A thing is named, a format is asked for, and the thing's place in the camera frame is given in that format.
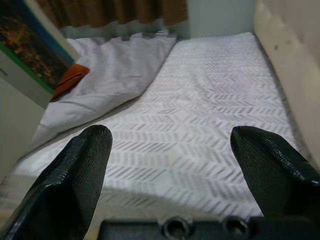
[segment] white wall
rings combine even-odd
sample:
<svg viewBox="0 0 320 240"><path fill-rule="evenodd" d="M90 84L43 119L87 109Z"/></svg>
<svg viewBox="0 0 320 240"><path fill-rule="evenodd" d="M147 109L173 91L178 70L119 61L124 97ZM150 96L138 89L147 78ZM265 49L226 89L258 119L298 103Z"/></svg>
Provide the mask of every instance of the white wall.
<svg viewBox="0 0 320 240"><path fill-rule="evenodd" d="M25 153L44 111L0 77L0 182Z"/></svg>
<svg viewBox="0 0 320 240"><path fill-rule="evenodd" d="M187 0L191 38L253 32L256 0Z"/></svg>

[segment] pillow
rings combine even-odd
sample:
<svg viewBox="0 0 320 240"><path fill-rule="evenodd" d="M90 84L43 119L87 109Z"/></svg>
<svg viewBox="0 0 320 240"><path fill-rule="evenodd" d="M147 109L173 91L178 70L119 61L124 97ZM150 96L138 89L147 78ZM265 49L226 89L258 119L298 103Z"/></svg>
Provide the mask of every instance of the pillow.
<svg viewBox="0 0 320 240"><path fill-rule="evenodd" d="M53 93L53 99L61 96L73 88L81 79L90 72L90 69L80 64L72 64L58 82Z"/></svg>

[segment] brown curtain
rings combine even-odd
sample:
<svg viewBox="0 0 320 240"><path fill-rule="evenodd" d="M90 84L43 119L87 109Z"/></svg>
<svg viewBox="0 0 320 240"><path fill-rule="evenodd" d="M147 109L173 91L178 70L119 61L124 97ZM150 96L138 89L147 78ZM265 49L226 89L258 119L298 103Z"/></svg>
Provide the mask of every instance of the brown curtain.
<svg viewBox="0 0 320 240"><path fill-rule="evenodd" d="M118 21L138 20L148 24L163 18L174 25L188 18L187 0L37 0L43 11L59 28L91 25L102 27Z"/></svg>

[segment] bed frame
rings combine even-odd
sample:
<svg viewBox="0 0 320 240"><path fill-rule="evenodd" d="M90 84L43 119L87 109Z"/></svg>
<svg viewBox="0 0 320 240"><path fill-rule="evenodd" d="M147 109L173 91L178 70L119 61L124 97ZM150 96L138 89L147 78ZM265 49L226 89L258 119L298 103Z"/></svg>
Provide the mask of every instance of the bed frame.
<svg viewBox="0 0 320 240"><path fill-rule="evenodd" d="M257 0L254 30L320 169L320 1Z"/></svg>

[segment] chevron pattern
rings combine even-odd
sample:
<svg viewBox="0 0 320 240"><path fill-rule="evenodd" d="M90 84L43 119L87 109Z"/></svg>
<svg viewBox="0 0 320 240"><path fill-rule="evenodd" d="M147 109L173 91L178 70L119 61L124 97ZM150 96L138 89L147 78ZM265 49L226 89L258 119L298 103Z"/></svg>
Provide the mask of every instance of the chevron pattern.
<svg viewBox="0 0 320 240"><path fill-rule="evenodd" d="M261 215L231 151L234 126L275 132L308 155L251 33L178 42L139 99L90 124L107 126L114 139L99 220ZM37 176L87 126L26 157L14 174Z"/></svg>

